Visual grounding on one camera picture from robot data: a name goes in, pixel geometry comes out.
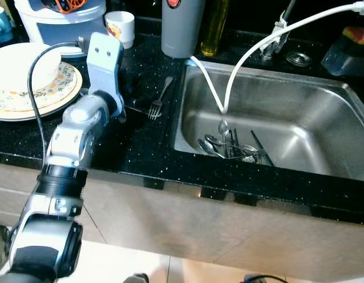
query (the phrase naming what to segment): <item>tile floor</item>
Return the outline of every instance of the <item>tile floor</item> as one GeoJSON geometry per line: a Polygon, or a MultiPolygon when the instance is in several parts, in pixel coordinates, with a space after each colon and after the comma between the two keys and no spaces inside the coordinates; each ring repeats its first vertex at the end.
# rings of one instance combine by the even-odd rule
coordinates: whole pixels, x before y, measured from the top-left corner
{"type": "MultiPolygon", "coordinates": [[[[7,269],[5,266],[0,275],[7,269]]],[[[245,274],[261,272],[83,241],[77,269],[70,277],[58,282],[121,283],[133,273],[146,273],[150,283],[238,283],[245,274]]],[[[314,283],[278,276],[289,283],[314,283]]],[[[364,283],[364,278],[341,283],[364,283]]]]}

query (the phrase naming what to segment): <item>fork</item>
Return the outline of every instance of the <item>fork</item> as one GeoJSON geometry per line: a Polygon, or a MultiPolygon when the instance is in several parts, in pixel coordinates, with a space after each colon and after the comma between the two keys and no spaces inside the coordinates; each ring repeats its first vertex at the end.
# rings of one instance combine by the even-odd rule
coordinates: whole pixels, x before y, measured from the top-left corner
{"type": "Polygon", "coordinates": [[[172,80],[173,80],[173,77],[166,77],[164,88],[160,94],[160,97],[156,100],[153,100],[151,103],[151,106],[150,106],[149,112],[148,112],[149,119],[156,120],[156,118],[157,118],[158,114],[160,113],[161,108],[163,106],[163,102],[161,101],[161,99],[163,99],[166,89],[168,88],[168,86],[170,86],[170,83],[172,80]]]}

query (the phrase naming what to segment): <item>cup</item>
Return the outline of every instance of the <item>cup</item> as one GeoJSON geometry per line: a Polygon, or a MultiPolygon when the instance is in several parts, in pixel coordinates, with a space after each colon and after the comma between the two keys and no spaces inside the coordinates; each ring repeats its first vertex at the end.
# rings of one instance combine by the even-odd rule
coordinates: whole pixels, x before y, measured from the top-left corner
{"type": "Polygon", "coordinates": [[[12,25],[6,15],[4,8],[0,6],[0,43],[13,38],[12,25]]]}
{"type": "Polygon", "coordinates": [[[120,40],[124,49],[130,48],[135,39],[135,17],[125,11],[109,12],[105,15],[106,28],[110,36],[120,40]]]}

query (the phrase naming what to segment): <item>robotic arm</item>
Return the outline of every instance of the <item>robotic arm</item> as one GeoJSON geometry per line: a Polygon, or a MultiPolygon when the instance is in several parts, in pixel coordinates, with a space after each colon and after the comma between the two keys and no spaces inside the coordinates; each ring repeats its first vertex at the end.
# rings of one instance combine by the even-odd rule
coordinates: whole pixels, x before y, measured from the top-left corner
{"type": "Polygon", "coordinates": [[[12,242],[7,282],[54,282],[71,275],[78,262],[82,226],[81,192],[94,153],[111,116],[125,120],[117,74],[123,53],[115,38],[93,33],[87,65],[88,95],[68,107],[56,128],[37,185],[25,205],[12,242]]]}

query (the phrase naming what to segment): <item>stainless steel sink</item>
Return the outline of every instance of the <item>stainless steel sink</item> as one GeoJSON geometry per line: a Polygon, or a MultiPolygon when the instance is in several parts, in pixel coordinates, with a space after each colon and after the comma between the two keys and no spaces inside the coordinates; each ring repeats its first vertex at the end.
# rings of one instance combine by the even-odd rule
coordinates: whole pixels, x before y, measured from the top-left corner
{"type": "MultiPolygon", "coordinates": [[[[223,102],[233,66],[203,65],[223,102]]],[[[180,91],[176,150],[202,154],[197,139],[206,133],[220,137],[217,126],[225,119],[240,143],[257,147],[254,130],[276,167],[364,180],[364,105],[345,83],[241,68],[222,115],[189,61],[180,91]]]]}

